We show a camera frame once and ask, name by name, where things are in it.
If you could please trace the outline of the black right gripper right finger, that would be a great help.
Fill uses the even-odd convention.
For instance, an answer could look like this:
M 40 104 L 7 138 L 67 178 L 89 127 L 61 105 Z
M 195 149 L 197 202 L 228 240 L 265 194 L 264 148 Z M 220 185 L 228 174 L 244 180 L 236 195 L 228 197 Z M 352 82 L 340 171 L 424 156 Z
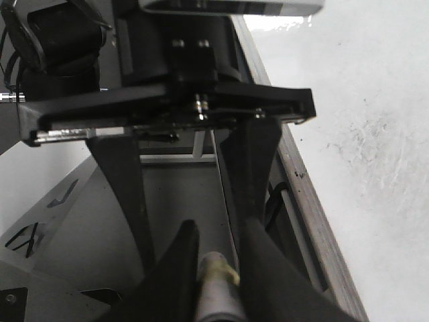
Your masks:
M 239 290 L 250 321 L 358 320 L 318 292 L 255 217 L 241 228 L 239 261 Z

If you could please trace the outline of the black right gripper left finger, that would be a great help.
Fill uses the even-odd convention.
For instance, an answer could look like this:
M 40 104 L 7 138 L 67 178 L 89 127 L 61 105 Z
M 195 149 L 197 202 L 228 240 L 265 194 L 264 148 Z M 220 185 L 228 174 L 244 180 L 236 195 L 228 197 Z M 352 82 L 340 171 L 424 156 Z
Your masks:
M 98 321 L 191 321 L 198 266 L 199 230 L 182 222 L 155 268 L 125 300 Z

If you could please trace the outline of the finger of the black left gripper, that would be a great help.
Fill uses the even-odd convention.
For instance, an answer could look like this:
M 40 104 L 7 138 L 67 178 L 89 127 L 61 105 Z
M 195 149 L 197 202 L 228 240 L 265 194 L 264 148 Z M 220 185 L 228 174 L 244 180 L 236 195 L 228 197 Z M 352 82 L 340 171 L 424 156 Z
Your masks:
M 248 119 L 233 129 L 214 132 L 215 150 L 231 233 L 239 247 L 245 220 L 262 220 L 269 174 L 282 136 L 274 118 Z

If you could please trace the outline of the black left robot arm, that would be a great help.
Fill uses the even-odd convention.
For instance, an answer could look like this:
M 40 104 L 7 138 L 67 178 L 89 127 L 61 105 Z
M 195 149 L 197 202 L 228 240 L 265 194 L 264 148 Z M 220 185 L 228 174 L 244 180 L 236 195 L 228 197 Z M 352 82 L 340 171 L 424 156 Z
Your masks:
M 155 265 L 138 152 L 179 131 L 229 129 L 221 144 L 238 216 L 262 218 L 282 123 L 316 115 L 310 89 L 243 78 L 233 16 L 309 16 L 319 1 L 2 1 L 17 95 L 31 147 L 84 141 L 122 208 L 145 273 Z

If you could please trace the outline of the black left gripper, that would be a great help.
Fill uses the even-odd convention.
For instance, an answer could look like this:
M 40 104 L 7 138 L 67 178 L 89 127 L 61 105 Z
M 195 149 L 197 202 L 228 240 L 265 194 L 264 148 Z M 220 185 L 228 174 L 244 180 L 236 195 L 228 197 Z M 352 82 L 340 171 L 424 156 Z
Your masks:
M 112 1 L 112 16 L 105 17 L 98 1 L 24 1 L 18 5 L 20 138 L 29 146 L 86 140 L 148 275 L 156 255 L 139 145 L 130 135 L 313 118 L 310 89 L 248 79 L 233 20 L 315 11 L 314 1 Z

